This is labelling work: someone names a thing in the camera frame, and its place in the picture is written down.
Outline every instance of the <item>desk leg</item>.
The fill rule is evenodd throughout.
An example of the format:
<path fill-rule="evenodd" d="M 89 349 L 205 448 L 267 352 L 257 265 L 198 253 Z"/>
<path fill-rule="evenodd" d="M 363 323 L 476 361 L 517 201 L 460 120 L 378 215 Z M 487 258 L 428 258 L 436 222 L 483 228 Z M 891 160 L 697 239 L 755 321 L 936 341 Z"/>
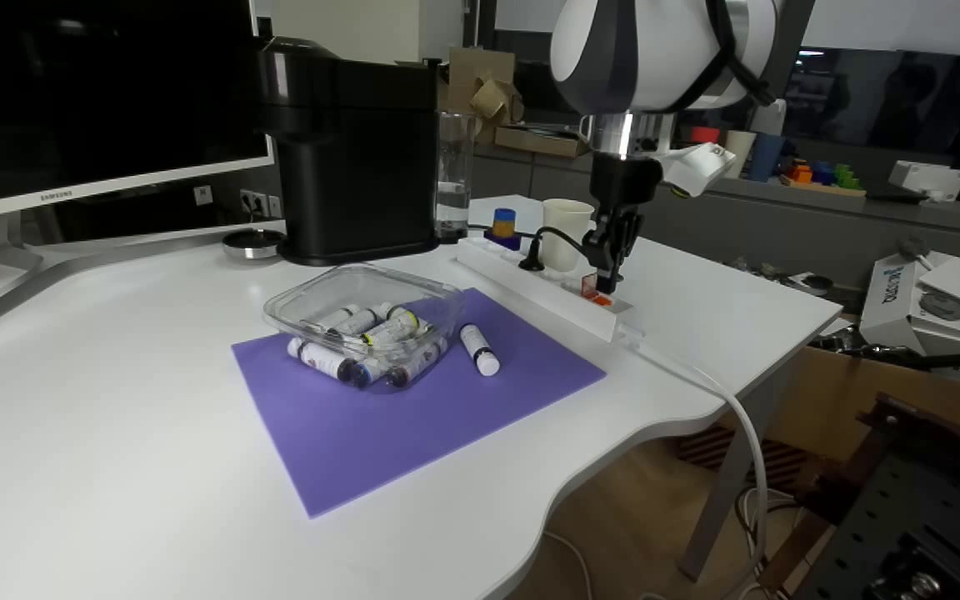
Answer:
<path fill-rule="evenodd" d="M 787 361 L 776 374 L 760 381 L 745 398 L 745 408 L 747 408 L 747 412 L 750 412 L 750 421 L 755 421 L 760 435 L 769 431 L 769 424 L 776 415 L 776 408 L 780 408 L 780 399 L 787 392 L 790 374 L 792 374 L 792 361 Z M 686 544 L 686 551 L 681 556 L 681 573 L 686 580 L 701 580 L 701 573 L 703 573 L 703 568 L 711 559 L 711 551 L 718 544 L 718 533 L 722 526 L 722 515 L 732 511 L 747 473 L 750 473 L 750 448 L 747 448 L 745 431 L 738 431 L 732 444 L 722 453 L 722 463 L 720 463 L 718 484 L 715 484 L 715 490 L 708 496 L 708 506 L 701 514 L 701 522 L 693 526 L 689 544 Z"/>

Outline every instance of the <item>red object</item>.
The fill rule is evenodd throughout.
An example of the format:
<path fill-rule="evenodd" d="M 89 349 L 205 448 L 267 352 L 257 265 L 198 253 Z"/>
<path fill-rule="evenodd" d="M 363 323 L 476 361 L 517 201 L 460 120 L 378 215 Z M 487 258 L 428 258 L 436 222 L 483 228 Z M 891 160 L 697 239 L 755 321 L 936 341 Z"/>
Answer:
<path fill-rule="evenodd" d="M 689 144 L 720 144 L 720 125 L 689 125 Z"/>
<path fill-rule="evenodd" d="M 815 184 L 809 163 L 798 163 L 798 168 L 790 171 L 790 180 L 792 180 L 792 184 Z"/>
<path fill-rule="evenodd" d="M 608 295 L 608 293 L 599 293 L 599 290 L 590 290 L 590 293 L 583 293 L 590 302 L 597 302 L 597 306 L 613 306 L 613 301 Z"/>

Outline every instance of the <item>cable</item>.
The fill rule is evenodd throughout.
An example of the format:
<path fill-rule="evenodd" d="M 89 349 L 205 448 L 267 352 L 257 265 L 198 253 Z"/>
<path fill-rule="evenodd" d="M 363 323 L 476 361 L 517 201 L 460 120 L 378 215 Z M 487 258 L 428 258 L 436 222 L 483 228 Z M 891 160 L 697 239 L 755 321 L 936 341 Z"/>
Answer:
<path fill-rule="evenodd" d="M 767 506 L 769 506 L 769 473 L 767 473 L 767 456 L 760 451 L 760 435 L 755 431 L 750 412 L 745 409 L 740 398 L 722 391 L 720 376 L 708 374 L 703 368 L 683 368 L 683 361 L 670 361 L 667 352 L 652 349 L 650 342 L 641 341 L 641 333 L 616 326 L 621 341 L 637 349 L 637 356 L 645 356 L 648 362 L 667 369 L 670 376 L 720 398 L 740 421 L 745 433 L 747 433 L 747 448 L 750 448 L 750 463 L 755 463 L 755 484 L 758 484 L 758 496 L 755 496 L 755 545 L 750 545 L 750 568 L 745 573 L 745 584 L 732 584 L 727 595 L 747 595 L 755 590 L 758 571 L 760 571 L 760 551 L 769 540 L 769 522 L 767 522 Z"/>
<path fill-rule="evenodd" d="M 755 492 L 750 486 L 740 492 L 732 514 L 738 514 L 738 520 L 740 520 L 740 526 L 745 526 L 745 533 L 747 533 L 750 552 L 758 552 L 760 568 L 769 568 L 769 556 L 755 545 L 755 522 L 750 522 L 747 506 L 745 506 L 750 492 Z M 776 511 L 799 511 L 799 506 L 803 506 L 803 504 L 792 500 L 790 492 L 772 490 L 772 506 L 767 506 L 767 515 L 776 514 Z M 760 585 L 760 584 L 755 584 L 745 595 L 750 595 L 755 590 L 767 590 L 767 592 L 776 592 L 776 595 L 790 595 L 783 585 Z"/>
<path fill-rule="evenodd" d="M 553 530 L 547 530 L 545 535 L 575 552 L 575 559 L 578 559 L 578 568 L 579 568 L 579 576 L 583 576 L 583 595 L 593 600 L 590 568 L 588 568 L 579 545 L 571 544 L 568 535 L 553 533 Z"/>
<path fill-rule="evenodd" d="M 553 231 L 553 228 L 540 228 L 540 231 L 533 234 L 533 246 L 530 246 L 526 258 L 519 261 L 519 269 L 545 269 L 545 261 L 540 261 L 540 239 L 545 239 L 545 234 L 559 236 L 559 239 L 571 244 L 579 258 L 588 258 L 583 246 L 579 246 L 571 234 Z"/>

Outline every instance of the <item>small box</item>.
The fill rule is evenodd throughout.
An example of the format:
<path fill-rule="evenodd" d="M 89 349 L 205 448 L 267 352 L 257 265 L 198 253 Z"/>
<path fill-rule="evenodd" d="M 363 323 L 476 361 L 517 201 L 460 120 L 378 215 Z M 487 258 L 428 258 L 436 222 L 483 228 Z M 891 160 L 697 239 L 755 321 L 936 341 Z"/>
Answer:
<path fill-rule="evenodd" d="M 293 333 L 287 352 L 352 386 L 402 391 L 423 376 L 457 333 L 453 293 L 443 282 L 337 265 L 267 302 Z"/>
<path fill-rule="evenodd" d="M 950 171 L 946 163 L 898 160 L 891 184 L 925 194 L 936 202 L 952 202 L 960 198 L 960 171 Z"/>

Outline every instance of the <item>cardboard box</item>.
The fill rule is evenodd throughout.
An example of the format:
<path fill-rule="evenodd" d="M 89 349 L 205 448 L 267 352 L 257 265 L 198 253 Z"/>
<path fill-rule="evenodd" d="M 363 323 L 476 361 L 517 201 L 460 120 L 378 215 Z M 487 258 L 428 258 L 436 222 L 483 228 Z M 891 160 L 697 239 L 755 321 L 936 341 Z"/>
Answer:
<path fill-rule="evenodd" d="M 523 125 L 499 125 L 493 138 L 493 146 L 519 151 L 519 152 L 545 152 L 545 158 L 579 158 L 583 144 L 579 138 L 557 138 L 547 129 L 523 129 Z"/>
<path fill-rule="evenodd" d="M 447 109 L 476 120 L 476 144 L 493 144 L 498 125 L 515 125 L 523 115 L 515 88 L 517 58 L 476 48 L 449 51 Z"/>

